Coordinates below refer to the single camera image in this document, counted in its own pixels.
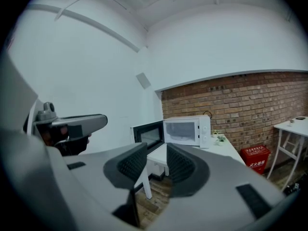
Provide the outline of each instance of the white microwave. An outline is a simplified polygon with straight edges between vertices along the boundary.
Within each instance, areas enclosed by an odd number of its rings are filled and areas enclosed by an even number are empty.
[[[172,117],[164,120],[165,142],[209,148],[211,119],[207,115]]]

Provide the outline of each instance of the white countertop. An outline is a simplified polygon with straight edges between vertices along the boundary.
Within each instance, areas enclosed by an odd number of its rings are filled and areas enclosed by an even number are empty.
[[[291,133],[296,133],[301,136],[308,137],[308,117],[306,117],[306,119],[304,120],[296,120],[296,119],[293,120],[294,123],[292,126],[288,126],[290,124],[290,121],[285,121],[275,125],[274,128],[278,128],[281,130],[285,130]]]
[[[242,158],[237,153],[237,151],[235,150],[235,148],[232,146],[232,144],[229,142],[228,139],[224,142],[223,146],[216,145],[216,140],[217,138],[211,137],[211,146],[208,149],[200,149],[200,147],[198,146],[194,146],[194,148],[198,148],[200,150],[215,153],[222,156],[230,156],[234,160],[237,160],[245,165],[244,161],[242,160]],[[147,158],[151,161],[167,166],[167,144],[163,144],[162,146],[158,147],[155,151],[148,154]]]

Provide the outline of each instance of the white table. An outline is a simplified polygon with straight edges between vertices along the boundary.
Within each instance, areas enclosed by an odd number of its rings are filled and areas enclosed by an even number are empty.
[[[217,138],[211,137],[211,143],[210,143],[211,146],[208,149],[201,149],[198,146],[194,146],[194,147],[200,150],[206,151],[206,152],[211,152],[211,153],[215,153],[215,154],[222,155],[222,156],[230,156],[234,160],[237,160],[240,163],[245,165],[245,162],[242,160],[242,158],[237,153],[237,151],[235,150],[235,148],[232,146],[232,144],[229,142],[228,139],[224,142],[223,146],[217,145],[216,140]],[[167,165],[167,144],[163,144],[162,146],[157,148],[155,151],[148,154],[147,159],[153,161],[154,164],[157,164],[160,167],[164,167],[165,175],[166,176],[169,175],[169,168]],[[149,179],[147,177],[147,173],[144,173],[142,177],[142,182],[143,182],[145,194],[147,198],[150,199],[152,197],[152,194],[151,194],[151,188],[149,184]]]
[[[304,119],[304,120],[296,120],[296,119],[293,119],[293,120],[294,120],[294,123],[292,124],[292,126],[289,126],[290,125],[290,121],[285,121],[285,122],[282,122],[282,123],[277,124],[277,125],[274,126],[275,128],[279,129],[279,140],[278,140],[278,145],[277,145],[277,151],[276,151],[276,154],[275,154],[275,158],[274,158],[273,164],[272,164],[272,166],[270,168],[270,171],[269,171],[269,174],[267,176],[267,179],[270,177],[270,175],[271,175],[271,173],[273,171],[273,168],[275,166],[275,163],[276,163],[279,151],[282,151],[283,153],[287,154],[289,157],[291,157],[291,158],[293,158],[295,160],[295,163],[293,165],[291,173],[290,173],[286,183],[284,184],[284,186],[282,188],[282,191],[286,188],[286,186],[288,185],[288,182],[290,181],[290,179],[291,179],[291,177],[292,177],[292,175],[294,173],[294,170],[295,170],[295,168],[297,166],[297,163],[299,161],[301,152],[303,150],[303,144],[304,144],[305,137],[308,137],[308,117],[306,117],[306,119]],[[280,144],[281,144],[281,137],[282,137],[282,131],[287,131],[288,135],[287,135],[287,138],[286,138],[283,146],[280,146]],[[297,134],[297,135],[300,136],[300,138],[297,140],[297,142],[295,144],[289,142],[290,135],[292,133]],[[285,149],[287,144],[290,144],[290,145],[293,146],[293,150],[291,152],[287,151]]]

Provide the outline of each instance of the brick wall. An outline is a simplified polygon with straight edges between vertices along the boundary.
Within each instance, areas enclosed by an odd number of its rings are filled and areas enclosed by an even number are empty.
[[[163,91],[162,106],[164,118],[210,111],[212,129],[224,133],[236,150],[263,144],[275,152],[278,131],[273,125],[308,115],[308,73],[257,73],[201,81]],[[278,162],[286,158],[280,155]]]

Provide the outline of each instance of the red fire extinguisher box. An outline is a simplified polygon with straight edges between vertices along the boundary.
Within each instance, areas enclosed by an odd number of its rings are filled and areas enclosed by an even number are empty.
[[[240,156],[245,164],[259,174],[263,174],[270,151],[263,145],[242,149]]]

